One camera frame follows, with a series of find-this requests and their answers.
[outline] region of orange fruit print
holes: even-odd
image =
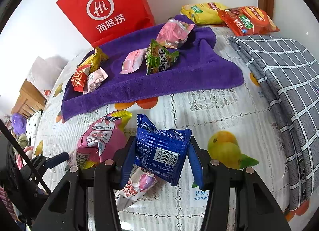
[[[133,102],[127,102],[127,103],[116,103],[116,104],[115,104],[115,108],[116,108],[117,110],[127,109],[127,108],[131,107],[134,103],[135,103],[135,101],[133,101]]]
[[[55,122],[56,122],[56,123],[59,123],[61,120],[62,120],[62,124],[64,124],[64,123],[65,123],[65,120],[64,120],[64,118],[63,118],[62,111],[60,110],[59,113],[58,113],[58,115],[56,116]]]
[[[158,101],[158,97],[152,97],[148,99],[140,99],[136,101],[136,104],[139,105],[142,109],[151,109],[156,106]],[[116,103],[115,108],[117,110],[127,109],[131,107],[135,102],[127,102],[127,103]]]
[[[258,87],[260,86],[259,83],[258,83],[258,81],[257,81],[257,79],[256,79],[255,76],[253,75],[253,73],[250,73],[250,74],[249,74],[249,77],[250,77],[250,79],[251,79],[251,81],[253,82],[254,85],[256,85],[256,86],[258,86]]]
[[[287,222],[289,222],[290,220],[292,220],[292,218],[294,217],[296,213],[294,211],[289,211],[289,213],[285,216]]]
[[[307,209],[309,208],[309,204],[310,204],[309,200],[304,201],[303,204],[301,204],[300,207],[294,211],[296,215],[301,216],[304,213],[306,213]]]

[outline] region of white lace bedsheet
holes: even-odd
[[[246,64],[230,47],[225,36],[233,35],[232,31],[225,27],[212,30],[217,36],[214,51],[241,68],[245,83],[226,90],[190,91],[160,96],[151,109],[142,109],[135,103],[127,108],[133,113],[133,118],[126,126],[125,133],[128,136],[136,133],[135,118],[138,113],[146,114],[158,129],[192,129],[197,143],[203,149],[207,149],[207,142],[216,131],[228,130],[237,138],[242,153],[260,162],[254,169],[284,210],[289,203],[289,176],[283,143],[270,106],[260,87],[252,82]],[[67,64],[54,90],[62,83],[64,91],[76,65],[87,51],[89,50]],[[56,97],[53,95],[54,91],[43,112],[36,136],[36,145],[43,140],[43,153],[49,157],[75,149],[78,139],[91,123],[116,110],[114,104],[106,105],[63,123],[57,118],[63,93]],[[65,166],[66,163],[62,163],[45,173],[43,179],[51,189],[54,189],[63,177]],[[192,188],[193,181],[189,162],[186,160],[178,186],[171,187],[166,182],[158,183],[149,196],[151,199],[148,197],[119,212],[122,227],[134,231],[199,230],[208,192]],[[228,230],[233,230],[234,208],[231,190]]]

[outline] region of wooden furniture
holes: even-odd
[[[38,89],[32,83],[25,80],[20,88],[20,95],[11,110],[11,114],[19,113],[28,118],[36,111],[44,109],[46,101]]]

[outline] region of pink candy packet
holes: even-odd
[[[124,60],[120,74],[130,74],[139,69],[144,60],[145,54],[146,48],[129,53]]]
[[[194,24],[188,24],[176,19],[169,19],[160,30],[156,42],[166,48],[180,48],[187,40]]]
[[[83,94],[96,90],[107,77],[107,73],[102,68],[90,73]]]
[[[118,149],[125,147],[127,138],[123,129],[131,117],[131,112],[117,110],[89,126],[77,144],[76,162],[80,169],[112,159]]]
[[[154,174],[139,167],[130,177],[124,188],[114,194],[117,211],[132,206],[140,200],[156,182],[157,179]]]

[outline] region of orange snack bag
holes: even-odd
[[[238,37],[279,31],[267,13],[254,6],[218,10],[217,12],[218,16]]]

